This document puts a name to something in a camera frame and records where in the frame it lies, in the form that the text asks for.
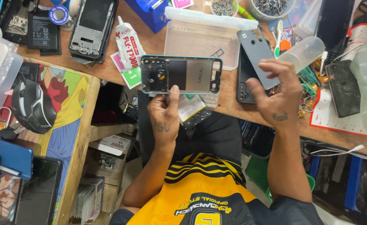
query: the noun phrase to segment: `tattoo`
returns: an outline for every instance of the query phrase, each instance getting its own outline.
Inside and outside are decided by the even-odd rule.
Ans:
[[[166,122],[164,122],[164,125],[163,125],[163,123],[156,121],[154,123],[154,127],[155,127],[156,132],[168,132],[170,130],[170,125],[167,124]]]
[[[284,121],[288,119],[288,114],[284,112],[282,115],[272,114],[272,118],[276,121]]]

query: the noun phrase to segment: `hand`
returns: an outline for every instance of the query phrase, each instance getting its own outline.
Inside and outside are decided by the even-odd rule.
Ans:
[[[175,139],[178,136],[180,120],[178,118],[178,102],[180,89],[177,85],[172,86],[168,95],[169,105],[164,100],[166,95],[156,95],[147,105],[156,148],[172,147],[175,149]]]
[[[264,87],[256,78],[246,81],[261,116],[277,130],[296,129],[303,88],[296,76],[294,65],[277,59],[260,60],[258,65],[263,71],[271,72],[267,78],[277,76],[281,81],[280,92],[271,97],[266,95]]]

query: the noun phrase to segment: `blue box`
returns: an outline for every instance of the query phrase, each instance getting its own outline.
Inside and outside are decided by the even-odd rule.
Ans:
[[[133,11],[156,34],[168,23],[164,15],[168,0],[125,0]]]

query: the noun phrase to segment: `forearm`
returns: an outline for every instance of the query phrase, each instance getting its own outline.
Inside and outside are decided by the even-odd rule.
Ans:
[[[124,206],[141,208],[160,192],[174,149],[175,143],[168,146],[156,144],[149,162],[126,189],[122,197]]]
[[[268,163],[268,184],[278,195],[311,202],[312,195],[302,164],[298,128],[277,129]]]

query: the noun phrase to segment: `padlock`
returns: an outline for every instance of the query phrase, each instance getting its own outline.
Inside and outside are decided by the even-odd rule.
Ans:
[[[1,109],[7,109],[9,111],[9,116],[8,116],[8,119],[7,119],[6,122],[0,121],[0,130],[8,127],[8,125],[10,123],[10,118],[11,118],[11,109],[10,108],[8,108],[8,107],[1,107],[0,110]]]

